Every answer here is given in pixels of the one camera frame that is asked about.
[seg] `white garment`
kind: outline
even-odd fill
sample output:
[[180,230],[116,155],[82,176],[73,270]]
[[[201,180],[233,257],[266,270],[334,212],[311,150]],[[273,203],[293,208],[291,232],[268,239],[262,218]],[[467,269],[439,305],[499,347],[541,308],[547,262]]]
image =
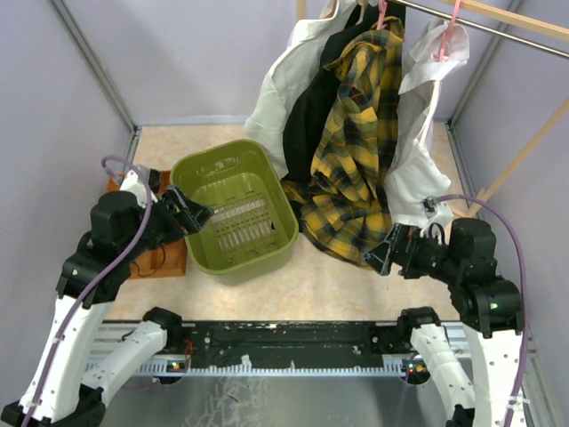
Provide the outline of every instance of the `white garment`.
[[288,47],[263,80],[255,110],[245,122],[245,132],[248,138],[267,149],[279,178],[288,173],[283,151],[286,119],[294,102],[317,73],[320,54],[328,38],[344,29],[356,4],[356,0],[330,0],[321,15],[334,10],[330,18],[299,20]]
[[432,20],[403,60],[397,147],[383,184],[393,222],[424,226],[427,217],[421,201],[443,196],[451,185],[429,155],[433,115],[441,81],[469,59],[469,36],[464,27],[455,25],[446,49],[448,57],[438,62],[441,38],[447,27],[448,21]]

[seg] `gray metal plate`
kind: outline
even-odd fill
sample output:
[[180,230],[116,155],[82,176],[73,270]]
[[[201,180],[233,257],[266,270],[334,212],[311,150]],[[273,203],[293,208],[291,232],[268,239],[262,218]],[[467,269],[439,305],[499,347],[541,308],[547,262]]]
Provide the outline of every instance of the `gray metal plate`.
[[[136,378],[129,385],[148,385]],[[444,427],[432,382],[396,377],[186,377],[148,391],[121,390],[104,427]]]

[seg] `green plastic basket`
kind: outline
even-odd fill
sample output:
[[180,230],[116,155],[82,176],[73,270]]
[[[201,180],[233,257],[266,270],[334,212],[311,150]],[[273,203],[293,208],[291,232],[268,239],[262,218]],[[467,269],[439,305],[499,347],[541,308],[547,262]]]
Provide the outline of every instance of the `green plastic basket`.
[[186,241],[197,267],[236,284],[290,259],[299,225],[262,146],[238,140],[184,157],[172,183],[215,215]]

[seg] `metal rail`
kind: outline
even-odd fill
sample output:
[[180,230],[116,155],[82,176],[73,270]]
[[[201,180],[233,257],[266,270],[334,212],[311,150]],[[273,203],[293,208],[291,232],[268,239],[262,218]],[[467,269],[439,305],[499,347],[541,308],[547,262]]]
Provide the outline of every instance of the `metal rail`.
[[[446,20],[450,20],[452,18],[452,16],[449,15],[448,13],[442,13],[440,11],[436,11],[435,9],[431,9],[429,7],[421,6],[420,4],[408,2],[407,0],[389,0],[389,1],[391,1],[393,3],[402,4],[403,6],[410,7],[411,9],[415,9],[415,10],[420,11],[420,12],[425,12],[425,13],[428,13],[429,15],[434,15],[434,16],[437,16],[439,18],[444,18]],[[559,51],[558,49],[548,47],[544,44],[535,43],[535,42],[532,42],[532,41],[527,40],[527,39],[522,38],[522,37],[512,36],[511,34],[503,33],[501,31],[498,31],[497,29],[492,29],[492,28],[488,28],[488,27],[481,25],[481,24],[476,24],[475,22],[472,22],[471,20],[464,20],[463,18],[457,18],[456,21],[462,25],[467,26],[467,27],[479,29],[479,30],[484,31],[486,33],[490,33],[490,34],[493,34],[495,36],[506,38],[508,40],[511,40],[512,42],[520,43],[520,44],[532,47],[533,49],[538,49],[540,51],[547,52],[547,53],[550,53],[552,55],[556,55],[558,57],[565,58],[566,60],[569,60],[569,52]]]

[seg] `cable tie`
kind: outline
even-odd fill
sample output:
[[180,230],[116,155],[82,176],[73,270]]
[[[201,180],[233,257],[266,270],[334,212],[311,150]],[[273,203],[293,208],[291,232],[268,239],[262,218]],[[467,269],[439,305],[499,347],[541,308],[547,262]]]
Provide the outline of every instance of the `cable tie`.
[[530,404],[530,399],[526,399],[523,396],[510,396],[508,400],[508,404],[506,405],[507,409],[513,409],[514,411],[523,411],[523,404],[526,405]]

